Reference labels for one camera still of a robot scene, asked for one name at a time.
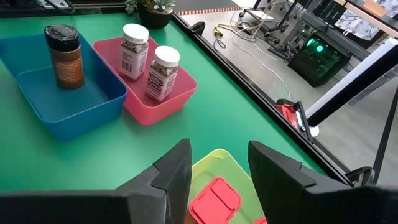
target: plant pot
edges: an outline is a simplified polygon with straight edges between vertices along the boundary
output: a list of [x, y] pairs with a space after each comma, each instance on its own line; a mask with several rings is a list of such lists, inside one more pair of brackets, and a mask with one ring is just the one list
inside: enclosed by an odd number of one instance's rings
[[173, 12], [162, 13], [158, 11], [148, 10], [147, 7], [142, 4], [137, 5], [139, 18], [141, 24], [149, 29], [161, 29], [165, 27], [172, 19]]

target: green light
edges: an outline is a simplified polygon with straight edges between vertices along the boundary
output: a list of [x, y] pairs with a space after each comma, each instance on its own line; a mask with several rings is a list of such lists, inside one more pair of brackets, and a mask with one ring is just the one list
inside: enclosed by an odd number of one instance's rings
[[321, 45], [319, 45], [318, 47], [317, 47], [317, 52], [321, 52], [323, 50], [323, 47], [321, 46]]
[[308, 47], [309, 45], [311, 45], [312, 43], [313, 43], [313, 39], [309, 40], [309, 41], [307, 42], [307, 47]]

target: green table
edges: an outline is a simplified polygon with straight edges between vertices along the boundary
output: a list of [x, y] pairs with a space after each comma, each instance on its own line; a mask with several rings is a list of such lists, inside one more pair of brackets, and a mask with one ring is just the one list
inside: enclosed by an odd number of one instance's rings
[[[0, 38], [40, 34], [49, 24], [64, 23], [92, 44], [120, 36], [132, 22], [138, 19], [125, 14], [1, 19]], [[174, 22], [150, 36], [176, 48], [181, 66], [198, 83], [183, 110], [153, 126], [141, 126], [123, 111], [76, 140], [54, 141], [0, 65], [0, 190], [114, 189], [182, 138], [191, 140], [193, 162], [223, 148], [249, 172], [248, 141], [258, 140], [322, 172]]]

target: white lid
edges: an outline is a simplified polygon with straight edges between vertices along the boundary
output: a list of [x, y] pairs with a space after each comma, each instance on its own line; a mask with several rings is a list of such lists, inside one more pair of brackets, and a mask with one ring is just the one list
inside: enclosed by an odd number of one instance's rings
[[169, 46], [159, 46], [155, 49], [155, 61], [165, 67], [176, 67], [180, 61], [180, 53]]
[[124, 38], [135, 44], [143, 44], [148, 41], [148, 30], [139, 24], [126, 24], [123, 26]]

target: spice jar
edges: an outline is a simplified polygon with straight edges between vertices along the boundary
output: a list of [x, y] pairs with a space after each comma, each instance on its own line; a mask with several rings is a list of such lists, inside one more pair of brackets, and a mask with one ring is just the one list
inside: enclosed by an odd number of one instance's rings
[[160, 46], [155, 49], [155, 60], [150, 65], [147, 95], [162, 101], [172, 91], [178, 72], [180, 53], [172, 47]]
[[132, 81], [138, 80], [145, 69], [148, 54], [148, 30], [139, 24], [123, 26], [119, 72]]
[[49, 25], [44, 36], [50, 50], [58, 86], [76, 89], [84, 84], [78, 31], [65, 24]]

